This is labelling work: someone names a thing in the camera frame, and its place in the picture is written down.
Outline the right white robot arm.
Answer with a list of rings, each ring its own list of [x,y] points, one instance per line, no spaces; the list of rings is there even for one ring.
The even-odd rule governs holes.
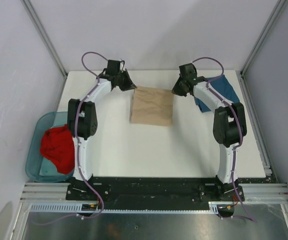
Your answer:
[[[237,149],[247,134],[245,111],[242,103],[233,103],[216,91],[203,76],[179,75],[172,93],[178,96],[190,94],[201,100],[214,114],[213,136],[219,144],[219,169],[216,178],[221,183],[214,188],[215,196],[225,201],[232,196],[232,188],[238,179],[235,171]]]

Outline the beige t shirt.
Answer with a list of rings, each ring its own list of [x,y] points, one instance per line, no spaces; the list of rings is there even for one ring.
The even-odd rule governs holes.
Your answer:
[[[174,95],[168,89],[139,86],[134,90],[130,123],[168,127],[173,124]]]

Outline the blue t shirt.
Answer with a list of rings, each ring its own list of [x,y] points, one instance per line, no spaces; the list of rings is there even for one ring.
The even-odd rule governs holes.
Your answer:
[[[232,101],[233,103],[240,102],[239,97],[237,96],[233,86],[229,83],[225,75],[217,78],[216,80],[212,80],[212,77],[207,78],[208,81],[211,81],[212,87],[221,94],[224,98]],[[211,110],[207,107],[207,105],[198,98],[194,98],[195,104],[199,107],[202,113],[210,112]]]

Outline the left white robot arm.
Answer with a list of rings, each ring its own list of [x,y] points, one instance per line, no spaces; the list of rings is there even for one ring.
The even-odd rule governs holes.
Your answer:
[[[93,175],[90,144],[98,129],[96,110],[99,102],[115,87],[123,92],[137,88],[126,69],[112,72],[106,68],[83,98],[69,100],[67,125],[75,148],[73,177],[78,181],[88,181]]]

